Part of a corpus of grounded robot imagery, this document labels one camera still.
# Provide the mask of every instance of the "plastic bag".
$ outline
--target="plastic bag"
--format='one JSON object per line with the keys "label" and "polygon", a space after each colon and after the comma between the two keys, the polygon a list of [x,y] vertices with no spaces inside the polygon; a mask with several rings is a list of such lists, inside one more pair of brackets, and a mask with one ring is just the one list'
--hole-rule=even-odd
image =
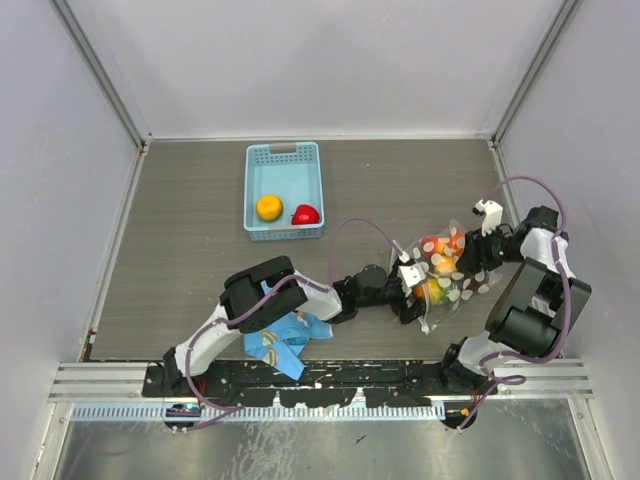
{"label": "plastic bag", "polygon": [[456,262],[464,252],[464,235],[462,225],[452,220],[447,230],[423,237],[407,249],[427,272],[427,282],[412,292],[417,301],[426,304],[426,314],[418,318],[426,334],[486,294],[501,278],[495,272],[470,275],[456,270]]}

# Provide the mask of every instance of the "orange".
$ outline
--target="orange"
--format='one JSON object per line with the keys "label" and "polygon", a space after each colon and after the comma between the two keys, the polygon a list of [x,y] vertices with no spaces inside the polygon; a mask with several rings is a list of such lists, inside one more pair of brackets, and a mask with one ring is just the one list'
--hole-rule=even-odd
{"label": "orange", "polygon": [[275,195],[265,195],[256,203],[256,213],[260,220],[275,222],[282,215],[282,200]]}

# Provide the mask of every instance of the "wood grain surface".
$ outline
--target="wood grain surface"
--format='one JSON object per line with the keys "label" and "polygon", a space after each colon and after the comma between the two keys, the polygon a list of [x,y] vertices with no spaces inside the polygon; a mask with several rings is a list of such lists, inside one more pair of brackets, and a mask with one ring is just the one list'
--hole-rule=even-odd
{"label": "wood grain surface", "polygon": [[[451,219],[477,228],[474,203],[497,182],[480,140],[322,141],[326,223],[320,239],[252,242],[242,227],[246,142],[155,142],[147,156],[102,312],[93,359],[159,359],[211,314],[224,280],[286,254],[302,273],[326,281],[329,240],[351,217],[382,224],[403,246],[437,234]],[[387,266],[390,248],[371,227],[345,227],[338,274]],[[479,333],[506,284],[496,285],[433,333],[370,308],[311,341],[313,359],[439,359]],[[245,358],[241,341],[220,358]]]}

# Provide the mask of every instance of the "white enclosure wall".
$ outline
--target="white enclosure wall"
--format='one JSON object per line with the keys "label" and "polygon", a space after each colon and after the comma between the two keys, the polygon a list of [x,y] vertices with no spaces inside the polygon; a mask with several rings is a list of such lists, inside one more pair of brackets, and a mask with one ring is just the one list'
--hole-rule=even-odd
{"label": "white enclosure wall", "polygon": [[0,471],[13,480],[78,351],[136,150],[48,2],[0,2],[0,65]]}
{"label": "white enclosure wall", "polygon": [[[566,202],[571,268],[593,296],[570,337],[593,382],[621,478],[638,478],[640,3],[587,0],[504,142],[511,174]],[[522,206],[548,201],[515,186]]]}
{"label": "white enclosure wall", "polygon": [[155,138],[493,133],[561,0],[69,0]]}

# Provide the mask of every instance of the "blue cloth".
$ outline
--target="blue cloth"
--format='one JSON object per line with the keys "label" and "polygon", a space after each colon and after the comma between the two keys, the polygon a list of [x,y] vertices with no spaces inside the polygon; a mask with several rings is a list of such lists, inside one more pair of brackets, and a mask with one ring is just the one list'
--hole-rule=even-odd
{"label": "blue cloth", "polygon": [[[262,289],[268,293],[264,283]],[[288,313],[269,327],[244,336],[244,351],[294,380],[300,379],[304,364],[298,358],[309,339],[333,337],[331,325],[309,313]]]}

